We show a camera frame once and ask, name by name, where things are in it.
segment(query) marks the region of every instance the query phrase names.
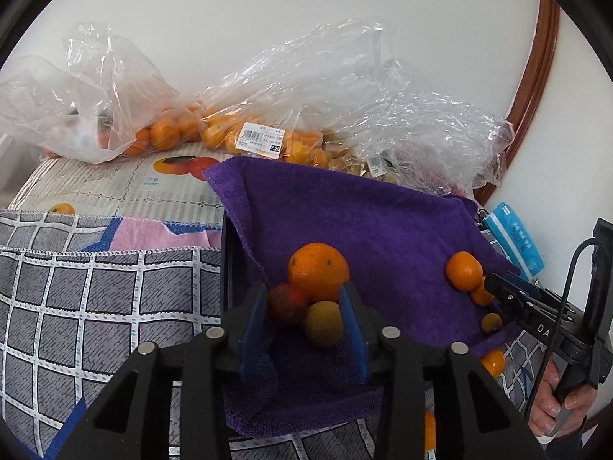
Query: metal bolt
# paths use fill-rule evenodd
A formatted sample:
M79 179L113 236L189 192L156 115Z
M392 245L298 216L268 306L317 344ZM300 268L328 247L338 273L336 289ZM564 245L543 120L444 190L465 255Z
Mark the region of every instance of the metal bolt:
M219 339L220 337L224 336L225 331L221 327L211 327L205 332L205 334L209 339Z
M155 343L148 340L146 342L141 342L139 344L139 347L136 348L136 350L141 355L149 355L155 351L155 348L156 348Z
M456 353L456 355L466 355L466 353L468 353L468 346L466 346L464 342L456 341L451 343L451 350Z
M396 339L400 337L400 329L392 327L391 325L383 327L381 329L381 333L383 334L383 337L388 339Z

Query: red apple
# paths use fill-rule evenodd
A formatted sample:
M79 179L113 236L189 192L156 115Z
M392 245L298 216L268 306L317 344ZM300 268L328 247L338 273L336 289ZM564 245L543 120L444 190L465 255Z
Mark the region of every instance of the red apple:
M192 173L194 178L206 181L207 178L202 173L210 167L215 166L215 164L219 164L219 162L220 161L214 158L194 158L189 162L189 172Z
M308 296L289 283L281 283L268 293L269 315L286 324L301 322L307 315L308 304Z

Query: black cable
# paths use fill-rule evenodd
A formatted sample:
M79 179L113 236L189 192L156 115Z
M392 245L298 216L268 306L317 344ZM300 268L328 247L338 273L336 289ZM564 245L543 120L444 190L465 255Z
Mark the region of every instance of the black cable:
M538 387L539 385L541 385L541 380L543 380L543 375L545 375L547 363L549 362L549 358L551 358L551 354L554 352L554 343L556 342L556 336L558 335L558 330L560 329L560 325L562 324L562 316L564 315L564 308L566 307L566 302L568 301L568 294L571 290L572 277L574 276L574 270L575 266L577 265L577 260L579 259L579 256L581 255L583 250L590 245L600 247L600 249L608 256L609 262L611 262L609 252L606 250L605 246L595 238L588 238L587 240L584 240L575 249L575 252L572 255L571 264L568 267L568 274L566 275L566 283L564 285L564 291L562 292L562 300L560 301L560 310L558 311L558 315L556 316L556 322L554 323L554 328L552 329L549 342L547 343L547 348L543 356L543 361L541 362L541 366L539 367L538 372L536 374L536 378L534 379L534 385L532 386L530 396L528 398L528 401L526 401L526 407L523 410L523 419L525 420L526 424L530 420L530 412L532 410L532 405L534 404L534 399L536 398L536 392L538 390Z

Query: white wall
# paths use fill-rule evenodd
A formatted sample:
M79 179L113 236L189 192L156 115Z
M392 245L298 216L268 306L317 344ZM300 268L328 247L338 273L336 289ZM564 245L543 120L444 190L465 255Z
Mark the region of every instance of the white wall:
M65 63L77 21L110 23L184 96L272 44L325 22L382 16L397 51L431 87L504 115L528 56L538 0L53 0L13 57Z
M543 102L487 208L503 200L519 214L546 267L539 278L562 293L575 247L598 218L613 222L613 83L583 35L562 15ZM585 307L592 248L577 263L570 301ZM594 410L613 396L613 376Z

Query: human hand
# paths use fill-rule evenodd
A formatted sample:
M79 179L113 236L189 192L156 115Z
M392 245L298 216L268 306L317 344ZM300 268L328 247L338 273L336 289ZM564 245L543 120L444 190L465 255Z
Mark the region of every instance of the human hand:
M560 373L558 368L553 360L550 359L547 363L541 385L536 392L534 405L532 410L530 410L528 426L537 437L552 431L556 426L554 417L560 413L560 404L554 398L553 388L559 381ZM596 389L586 384L566 396L564 406L567 410L572 410L572 413L566 418L556 437L568 435L581 427L587 411L596 399L597 393Z

